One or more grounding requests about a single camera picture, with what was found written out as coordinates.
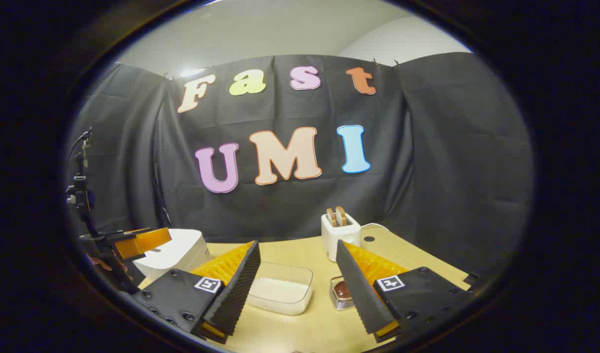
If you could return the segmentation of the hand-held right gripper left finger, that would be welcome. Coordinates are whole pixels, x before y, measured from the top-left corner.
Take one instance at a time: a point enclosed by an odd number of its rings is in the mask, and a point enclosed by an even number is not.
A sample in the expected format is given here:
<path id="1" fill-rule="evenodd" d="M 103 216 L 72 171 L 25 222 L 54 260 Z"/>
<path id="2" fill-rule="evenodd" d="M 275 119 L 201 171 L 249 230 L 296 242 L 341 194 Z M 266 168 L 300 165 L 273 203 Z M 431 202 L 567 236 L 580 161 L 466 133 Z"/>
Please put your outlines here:
<path id="1" fill-rule="evenodd" d="M 168 324 L 225 344 L 234 335 L 260 265 L 259 242 L 251 241 L 195 270 L 171 269 L 132 297 Z"/>

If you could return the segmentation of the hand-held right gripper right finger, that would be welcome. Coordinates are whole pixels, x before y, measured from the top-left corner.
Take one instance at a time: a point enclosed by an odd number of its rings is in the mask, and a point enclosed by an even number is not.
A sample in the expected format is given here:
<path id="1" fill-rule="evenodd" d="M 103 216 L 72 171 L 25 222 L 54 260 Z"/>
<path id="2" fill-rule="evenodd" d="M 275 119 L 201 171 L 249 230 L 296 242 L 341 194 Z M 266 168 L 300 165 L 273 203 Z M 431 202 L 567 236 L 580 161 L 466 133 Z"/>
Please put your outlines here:
<path id="1" fill-rule="evenodd" d="M 472 295 L 428 267 L 406 270 L 344 241 L 338 241 L 336 262 L 365 331 L 378 343 L 432 332 Z"/>

